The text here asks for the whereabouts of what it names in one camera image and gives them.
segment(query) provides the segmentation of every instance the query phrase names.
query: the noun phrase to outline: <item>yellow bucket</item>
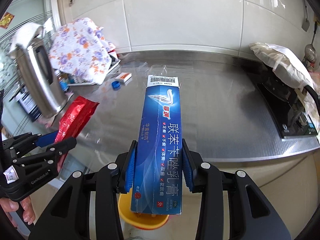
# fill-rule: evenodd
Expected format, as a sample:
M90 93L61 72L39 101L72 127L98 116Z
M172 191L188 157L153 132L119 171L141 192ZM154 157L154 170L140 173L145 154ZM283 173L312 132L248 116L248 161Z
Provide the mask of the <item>yellow bucket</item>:
M118 200L119 215L125 222L134 227L146 230L157 229L167 222L169 215L151 215L132 212L131 196L132 189L130 189L130 192L127 194L120 194Z

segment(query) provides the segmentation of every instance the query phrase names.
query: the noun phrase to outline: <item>floral cloth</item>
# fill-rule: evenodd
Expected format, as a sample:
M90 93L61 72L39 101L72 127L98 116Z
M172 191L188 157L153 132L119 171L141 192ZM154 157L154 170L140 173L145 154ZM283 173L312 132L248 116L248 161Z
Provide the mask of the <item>floral cloth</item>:
M102 29L89 18L60 27L49 53L52 67L102 84L112 61L108 52L116 48L105 40Z

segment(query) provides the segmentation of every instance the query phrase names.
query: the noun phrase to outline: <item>human hand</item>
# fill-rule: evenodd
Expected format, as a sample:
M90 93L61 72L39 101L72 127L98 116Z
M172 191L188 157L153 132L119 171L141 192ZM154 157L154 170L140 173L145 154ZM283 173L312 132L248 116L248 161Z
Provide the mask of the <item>human hand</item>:
M33 221L36 219L35 212L33 211L31 198L28 196L24 200L20 201L21 206L24 209L23 212L23 220L28 222L28 225L31 225ZM17 202L13 202L9 198L0 198L0 205L4 212L6 213L7 217L11 221L14 227L17 227L17 223L13 220L12 216L9 212L17 211L19 209L19 204Z

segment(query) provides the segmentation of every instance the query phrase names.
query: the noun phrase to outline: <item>red plastic bag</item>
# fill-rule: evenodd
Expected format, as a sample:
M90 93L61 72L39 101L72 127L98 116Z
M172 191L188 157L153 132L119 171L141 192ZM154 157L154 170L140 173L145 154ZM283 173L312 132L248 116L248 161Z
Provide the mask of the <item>red plastic bag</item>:
M84 97L77 97L61 118L59 131L54 142L57 143L69 137L76 138L90 120L98 104L98 102L90 101ZM64 154L60 157L58 171L60 171L66 156L67 155Z

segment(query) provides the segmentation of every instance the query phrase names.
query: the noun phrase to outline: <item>black induction cooktop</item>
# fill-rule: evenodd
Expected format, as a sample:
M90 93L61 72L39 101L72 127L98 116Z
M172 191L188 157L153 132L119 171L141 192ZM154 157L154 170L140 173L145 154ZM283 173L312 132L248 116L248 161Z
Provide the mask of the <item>black induction cooktop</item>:
M264 98L282 138L311 137L318 134L297 93L279 80L271 68L261 73L247 72L247 75Z

